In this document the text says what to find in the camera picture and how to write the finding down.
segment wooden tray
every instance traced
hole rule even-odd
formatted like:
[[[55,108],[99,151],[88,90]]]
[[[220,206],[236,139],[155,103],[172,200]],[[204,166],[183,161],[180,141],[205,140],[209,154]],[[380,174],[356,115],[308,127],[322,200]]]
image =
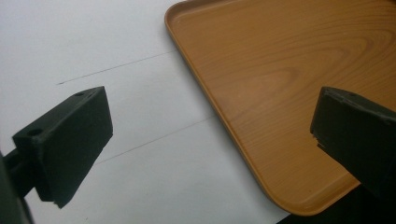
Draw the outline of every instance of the wooden tray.
[[[165,23],[276,204],[310,216],[359,185],[309,126],[322,86],[396,110],[395,1],[191,0]]]

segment white table surface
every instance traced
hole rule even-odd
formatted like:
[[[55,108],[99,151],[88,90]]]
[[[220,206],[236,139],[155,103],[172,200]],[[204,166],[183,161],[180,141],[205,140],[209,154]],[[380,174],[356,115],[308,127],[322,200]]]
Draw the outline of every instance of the white table surface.
[[[2,1],[0,148],[75,92],[105,86],[114,136],[62,210],[35,223],[277,223],[169,37],[177,0]]]

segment orange wooden surface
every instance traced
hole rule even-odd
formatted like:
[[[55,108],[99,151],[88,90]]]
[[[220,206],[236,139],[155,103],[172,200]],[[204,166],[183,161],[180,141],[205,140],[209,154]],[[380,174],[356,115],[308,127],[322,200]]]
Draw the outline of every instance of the orange wooden surface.
[[[322,86],[396,110],[395,1],[192,0],[165,22],[269,198],[309,216],[359,185],[309,126]]]

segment pencil line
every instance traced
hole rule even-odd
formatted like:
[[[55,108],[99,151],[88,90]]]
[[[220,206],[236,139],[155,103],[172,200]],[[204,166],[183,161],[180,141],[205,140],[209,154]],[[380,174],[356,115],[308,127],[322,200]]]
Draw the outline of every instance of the pencil line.
[[[124,151],[124,152],[118,154],[118,155],[112,156],[112,157],[110,157],[110,158],[108,158],[108,159],[105,159],[105,160],[103,160],[103,161],[99,161],[99,162],[97,162],[95,165],[101,164],[101,163],[103,163],[103,162],[105,162],[105,161],[110,161],[110,160],[112,160],[112,159],[114,159],[114,158],[117,158],[118,156],[124,155],[124,154],[126,154],[126,153],[128,153],[128,152],[130,152],[130,151],[132,151],[132,150],[135,150],[135,149],[137,149],[137,148],[146,146],[146,145],[148,145],[148,144],[150,144],[150,143],[153,143],[153,142],[156,142],[156,141],[158,141],[158,140],[164,139],[164,138],[166,138],[166,137],[168,137],[168,136],[170,136],[170,135],[172,135],[172,134],[182,132],[182,131],[184,131],[184,130],[186,130],[186,129],[188,129],[188,128],[194,126],[194,125],[197,125],[197,124],[199,124],[199,123],[205,122],[205,121],[207,121],[207,120],[209,120],[209,119],[213,119],[214,117],[215,117],[215,115],[210,116],[210,117],[208,117],[208,118],[206,118],[206,119],[203,119],[203,120],[200,120],[200,121],[198,121],[198,122],[195,122],[195,123],[193,123],[193,124],[191,124],[191,125],[189,125],[189,126],[187,126],[187,127],[184,127],[184,128],[182,128],[182,129],[179,129],[179,130],[174,131],[174,132],[172,132],[172,133],[166,134],[166,135],[164,135],[164,136],[162,136],[162,137],[159,137],[159,138],[157,138],[157,139],[148,141],[147,143],[144,143],[144,144],[142,144],[142,145],[140,145],[140,146],[138,146],[138,147],[133,147],[133,148],[127,150],[127,151]]]
[[[63,85],[64,83],[67,83],[67,82],[71,82],[71,81],[75,81],[75,80],[78,80],[78,79],[82,79],[84,77],[90,77],[90,76],[93,76],[93,75],[96,75],[96,74],[99,74],[99,73],[103,73],[103,72],[109,71],[111,69],[115,69],[115,68],[126,66],[126,65],[129,65],[129,64],[140,63],[140,62],[143,62],[143,61],[148,60],[148,59],[153,59],[153,58],[156,58],[156,57],[163,56],[165,54],[173,53],[175,51],[176,50],[174,49],[174,50],[171,50],[171,51],[168,51],[168,52],[165,52],[165,53],[153,55],[153,56],[150,56],[150,57],[147,57],[147,58],[144,58],[144,59],[140,59],[140,60],[137,60],[137,61],[133,61],[133,62],[130,62],[130,63],[124,63],[124,64],[120,64],[120,65],[117,65],[117,66],[114,66],[114,67],[111,67],[111,68],[107,68],[107,69],[104,69],[104,70],[101,70],[101,71],[98,71],[98,72],[89,73],[88,75],[84,75],[82,77],[71,78],[71,79],[68,79],[66,81],[60,82],[57,85]]]

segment screw hole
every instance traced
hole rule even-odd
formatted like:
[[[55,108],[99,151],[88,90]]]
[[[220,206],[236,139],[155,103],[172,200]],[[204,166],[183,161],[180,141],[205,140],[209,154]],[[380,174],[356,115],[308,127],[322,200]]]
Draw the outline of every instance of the screw hole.
[[[39,135],[43,132],[42,129],[33,129],[32,131],[30,131],[29,133],[27,133],[29,136],[36,136]]]

